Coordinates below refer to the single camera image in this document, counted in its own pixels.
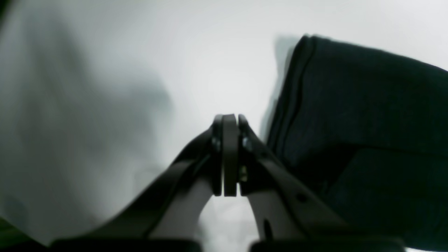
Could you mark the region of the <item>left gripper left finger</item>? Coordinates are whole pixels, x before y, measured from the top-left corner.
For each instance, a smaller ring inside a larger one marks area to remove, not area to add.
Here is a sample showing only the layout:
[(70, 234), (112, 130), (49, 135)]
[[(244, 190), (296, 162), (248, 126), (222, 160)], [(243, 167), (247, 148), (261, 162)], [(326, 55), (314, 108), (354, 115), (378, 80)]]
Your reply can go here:
[(193, 234), (211, 196), (222, 193), (224, 116), (189, 142), (128, 207), (86, 235), (53, 245), (197, 245)]

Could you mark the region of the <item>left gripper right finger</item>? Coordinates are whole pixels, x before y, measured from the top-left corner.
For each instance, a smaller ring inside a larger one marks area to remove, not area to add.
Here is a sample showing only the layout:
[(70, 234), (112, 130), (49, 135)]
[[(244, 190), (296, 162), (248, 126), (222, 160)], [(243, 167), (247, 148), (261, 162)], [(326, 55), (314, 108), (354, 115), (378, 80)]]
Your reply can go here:
[(248, 198), (257, 245), (402, 245), (350, 226), (292, 176), (251, 130), (243, 115), (224, 116), (224, 195)]

